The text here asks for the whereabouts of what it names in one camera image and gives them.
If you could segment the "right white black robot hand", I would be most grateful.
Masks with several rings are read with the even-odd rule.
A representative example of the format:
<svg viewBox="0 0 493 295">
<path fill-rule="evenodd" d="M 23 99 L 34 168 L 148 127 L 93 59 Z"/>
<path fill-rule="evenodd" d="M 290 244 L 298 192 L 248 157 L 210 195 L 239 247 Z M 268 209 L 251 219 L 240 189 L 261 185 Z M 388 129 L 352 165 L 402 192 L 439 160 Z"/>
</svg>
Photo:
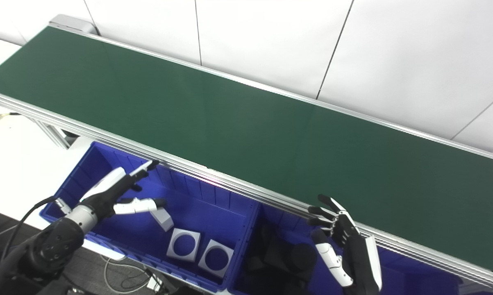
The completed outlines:
<svg viewBox="0 0 493 295">
<path fill-rule="evenodd" d="M 324 194 L 318 200 L 329 206 L 309 206 L 315 226 L 310 237 L 323 263 L 340 284 L 344 295 L 379 295 L 382 271 L 375 237 L 364 237 L 349 212 Z"/>
</svg>

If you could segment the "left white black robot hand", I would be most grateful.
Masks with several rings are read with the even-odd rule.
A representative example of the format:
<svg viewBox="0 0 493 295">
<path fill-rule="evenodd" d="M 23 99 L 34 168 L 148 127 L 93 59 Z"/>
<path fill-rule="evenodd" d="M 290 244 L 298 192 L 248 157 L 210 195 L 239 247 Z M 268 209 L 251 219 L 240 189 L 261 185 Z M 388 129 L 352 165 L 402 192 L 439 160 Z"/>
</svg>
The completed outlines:
<svg viewBox="0 0 493 295">
<path fill-rule="evenodd" d="M 148 177 L 157 165 L 158 161 L 151 160 L 129 173 L 122 167 L 113 169 L 86 192 L 78 207 L 86 209 L 98 221 L 113 215 L 151 212 L 166 207 L 164 198 L 123 198 L 128 190 L 140 192 L 142 188 L 138 181 Z"/>
</svg>

